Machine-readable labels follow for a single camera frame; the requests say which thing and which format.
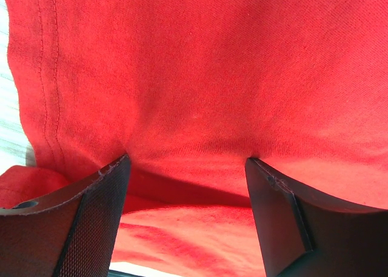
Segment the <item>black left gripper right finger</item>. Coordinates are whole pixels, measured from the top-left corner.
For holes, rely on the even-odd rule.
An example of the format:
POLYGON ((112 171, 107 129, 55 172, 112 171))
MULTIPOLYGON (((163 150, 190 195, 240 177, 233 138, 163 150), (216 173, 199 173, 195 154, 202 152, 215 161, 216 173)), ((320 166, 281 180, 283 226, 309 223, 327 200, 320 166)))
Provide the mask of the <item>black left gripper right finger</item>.
POLYGON ((245 164, 267 276, 386 276, 387 210, 290 178, 259 159, 245 164))

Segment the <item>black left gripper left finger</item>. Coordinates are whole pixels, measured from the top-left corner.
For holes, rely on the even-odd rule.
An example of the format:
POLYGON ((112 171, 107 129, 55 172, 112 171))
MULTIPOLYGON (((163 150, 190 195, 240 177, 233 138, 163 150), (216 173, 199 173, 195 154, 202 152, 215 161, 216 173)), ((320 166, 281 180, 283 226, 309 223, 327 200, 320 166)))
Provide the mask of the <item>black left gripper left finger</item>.
POLYGON ((52 193, 1 209, 1 276, 109 276, 129 183, 126 155, 52 193))

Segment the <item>red t shirt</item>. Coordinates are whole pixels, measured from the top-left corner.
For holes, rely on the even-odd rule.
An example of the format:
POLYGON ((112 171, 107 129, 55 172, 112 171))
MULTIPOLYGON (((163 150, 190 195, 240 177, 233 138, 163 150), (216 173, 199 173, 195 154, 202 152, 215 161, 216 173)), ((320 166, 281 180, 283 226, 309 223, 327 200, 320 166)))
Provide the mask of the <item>red t shirt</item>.
POLYGON ((5 0, 8 64, 37 166, 1 205, 123 154, 113 260, 263 276, 247 158, 387 207, 387 0, 5 0))

